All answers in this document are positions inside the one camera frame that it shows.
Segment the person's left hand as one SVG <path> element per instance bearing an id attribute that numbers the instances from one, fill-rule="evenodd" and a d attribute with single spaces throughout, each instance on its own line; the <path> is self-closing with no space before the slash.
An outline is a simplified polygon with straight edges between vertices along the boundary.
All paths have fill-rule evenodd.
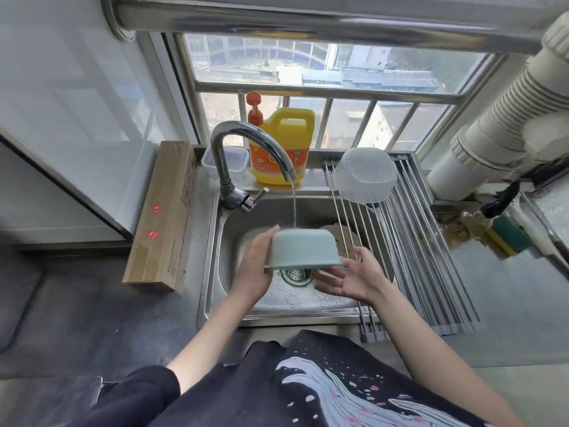
<path id="1" fill-rule="evenodd" d="M 239 263 L 229 296 L 251 309 L 267 292 L 273 271 L 265 270 L 270 248 L 260 246 L 260 234 L 248 244 Z"/>

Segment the light blue plastic bowl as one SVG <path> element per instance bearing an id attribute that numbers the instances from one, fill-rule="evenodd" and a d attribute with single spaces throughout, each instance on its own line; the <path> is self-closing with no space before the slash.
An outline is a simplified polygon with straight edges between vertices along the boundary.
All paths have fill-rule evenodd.
<path id="1" fill-rule="evenodd" d="M 273 237 L 267 267 L 319 269 L 341 265 L 334 236 L 327 229 L 283 229 Z"/>

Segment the person's right forearm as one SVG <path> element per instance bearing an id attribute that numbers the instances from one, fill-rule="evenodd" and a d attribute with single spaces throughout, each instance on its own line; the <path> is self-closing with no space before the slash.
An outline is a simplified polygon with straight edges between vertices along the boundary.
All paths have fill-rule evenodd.
<path id="1" fill-rule="evenodd" d="M 392 283 L 384 279 L 374 285 L 364 283 L 362 298 L 378 314 L 416 382 L 494 427 L 526 427 L 508 402 L 427 325 Z"/>

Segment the person's left forearm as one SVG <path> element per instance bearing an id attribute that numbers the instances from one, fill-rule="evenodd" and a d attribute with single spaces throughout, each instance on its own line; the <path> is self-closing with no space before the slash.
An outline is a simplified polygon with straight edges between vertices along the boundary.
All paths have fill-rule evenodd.
<path id="1" fill-rule="evenodd" d="M 195 386 L 217 364 L 231 336 L 263 292 L 232 291 L 215 309 L 205 325 L 168 364 L 178 380 L 181 394 Z"/>

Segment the roll-up metal drying rack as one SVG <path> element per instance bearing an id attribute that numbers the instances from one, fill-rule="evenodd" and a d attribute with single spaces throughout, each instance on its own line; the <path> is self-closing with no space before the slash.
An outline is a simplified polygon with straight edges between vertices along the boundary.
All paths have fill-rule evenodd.
<path id="1" fill-rule="evenodd" d="M 389 197 L 359 204 L 335 187 L 338 162 L 323 164 L 337 216 L 332 233 L 342 257 L 358 259 L 366 246 L 389 280 L 441 337 L 481 331 L 484 326 L 431 211 L 434 198 L 413 154 L 391 154 L 398 179 Z"/>

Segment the chrome kitchen faucet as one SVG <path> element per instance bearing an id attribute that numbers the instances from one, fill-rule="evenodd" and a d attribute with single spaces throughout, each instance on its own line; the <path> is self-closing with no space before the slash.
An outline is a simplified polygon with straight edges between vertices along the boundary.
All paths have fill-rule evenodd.
<path id="1" fill-rule="evenodd" d="M 220 200 L 223 207 L 228 210 L 240 209 L 245 213 L 249 213 L 262 196 L 267 193 L 267 189 L 252 199 L 250 194 L 235 187 L 233 184 L 223 146 L 224 138 L 233 134 L 252 140 L 263 150 L 267 151 L 271 157 L 274 157 L 285 181 L 294 183 L 297 175 L 293 162 L 284 148 L 262 129 L 242 121 L 224 121 L 219 123 L 212 131 L 210 146 L 220 181 Z"/>

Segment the translucent white plastic bowl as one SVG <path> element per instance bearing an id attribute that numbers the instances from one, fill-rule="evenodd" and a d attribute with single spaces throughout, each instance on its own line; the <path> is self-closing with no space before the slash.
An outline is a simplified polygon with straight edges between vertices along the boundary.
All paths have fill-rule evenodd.
<path id="1" fill-rule="evenodd" d="M 389 154 L 371 147 L 345 151 L 332 173 L 335 189 L 345 199 L 361 204 L 386 200 L 397 180 L 398 172 Z"/>

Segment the clear plastic food container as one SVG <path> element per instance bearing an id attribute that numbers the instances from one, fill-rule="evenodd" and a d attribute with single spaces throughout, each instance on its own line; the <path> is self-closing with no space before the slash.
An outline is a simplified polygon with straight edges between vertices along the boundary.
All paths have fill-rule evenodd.
<path id="1" fill-rule="evenodd" d="M 224 146 L 224 154 L 232 181 L 243 181 L 250 161 L 249 151 L 240 147 Z M 209 179 L 219 181 L 211 147 L 207 147 L 205 150 L 201 164 L 207 172 Z"/>

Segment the yellow detergent bottle orange pump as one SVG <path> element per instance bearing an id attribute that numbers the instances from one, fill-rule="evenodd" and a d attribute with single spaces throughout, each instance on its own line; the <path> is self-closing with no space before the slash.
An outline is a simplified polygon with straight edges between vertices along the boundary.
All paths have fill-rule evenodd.
<path id="1" fill-rule="evenodd" d="M 309 148 L 315 130 L 315 113 L 311 109 L 283 107 L 277 109 L 266 120 L 260 110 L 261 95 L 249 92 L 246 103 L 252 108 L 247 122 L 264 130 L 285 150 L 295 169 L 295 184 L 306 174 Z M 274 186 L 290 185 L 275 159 L 267 151 L 249 141 L 251 173 L 258 182 Z"/>

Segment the long brown cardboard box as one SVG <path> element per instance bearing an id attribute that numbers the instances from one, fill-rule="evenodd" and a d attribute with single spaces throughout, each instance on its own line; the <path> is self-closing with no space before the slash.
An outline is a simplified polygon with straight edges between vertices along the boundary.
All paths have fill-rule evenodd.
<path id="1" fill-rule="evenodd" d="M 178 291 L 195 166 L 190 143 L 160 143 L 122 283 Z"/>

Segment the black shirt with wave print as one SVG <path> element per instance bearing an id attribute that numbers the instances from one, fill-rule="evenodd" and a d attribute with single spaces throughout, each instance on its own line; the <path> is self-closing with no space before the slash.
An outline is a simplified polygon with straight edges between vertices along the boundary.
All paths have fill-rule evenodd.
<path id="1" fill-rule="evenodd" d="M 345 337 L 301 331 L 255 342 L 181 393 L 139 368 L 66 427 L 493 427 Z"/>

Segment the black brush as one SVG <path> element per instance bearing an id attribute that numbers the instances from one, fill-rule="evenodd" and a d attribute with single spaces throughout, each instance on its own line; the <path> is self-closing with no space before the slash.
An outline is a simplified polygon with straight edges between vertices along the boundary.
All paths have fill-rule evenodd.
<path id="1" fill-rule="evenodd" d="M 520 191 L 521 180 L 518 179 L 513 181 L 508 185 L 508 187 L 499 192 L 496 199 L 490 203 L 483 205 L 479 211 L 487 219 L 494 219 L 503 214 L 506 208 L 512 203 L 512 201 L 517 197 Z"/>

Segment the yellow green sponge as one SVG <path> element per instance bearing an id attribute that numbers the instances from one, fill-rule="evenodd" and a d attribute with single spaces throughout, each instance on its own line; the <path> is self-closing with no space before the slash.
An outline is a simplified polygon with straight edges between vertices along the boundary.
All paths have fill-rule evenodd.
<path id="1" fill-rule="evenodd" d="M 508 257 L 514 257 L 534 247 L 526 232 L 504 215 L 494 218 L 485 234 Z"/>

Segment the white plastic drain pipe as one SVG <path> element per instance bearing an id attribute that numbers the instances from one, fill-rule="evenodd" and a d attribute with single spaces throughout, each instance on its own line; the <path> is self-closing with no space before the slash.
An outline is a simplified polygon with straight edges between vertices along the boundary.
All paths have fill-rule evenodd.
<path id="1" fill-rule="evenodd" d="M 460 128 L 427 176 L 434 196 L 462 200 L 488 180 L 518 169 L 527 154 L 522 128 L 537 116 L 536 111 L 494 107 Z"/>

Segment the glass cooktop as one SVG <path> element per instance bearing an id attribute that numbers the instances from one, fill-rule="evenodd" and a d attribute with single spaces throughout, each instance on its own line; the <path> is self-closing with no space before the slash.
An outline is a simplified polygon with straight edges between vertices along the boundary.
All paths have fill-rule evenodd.
<path id="1" fill-rule="evenodd" d="M 523 178 L 520 202 L 539 251 L 569 273 L 569 169 L 539 186 Z"/>

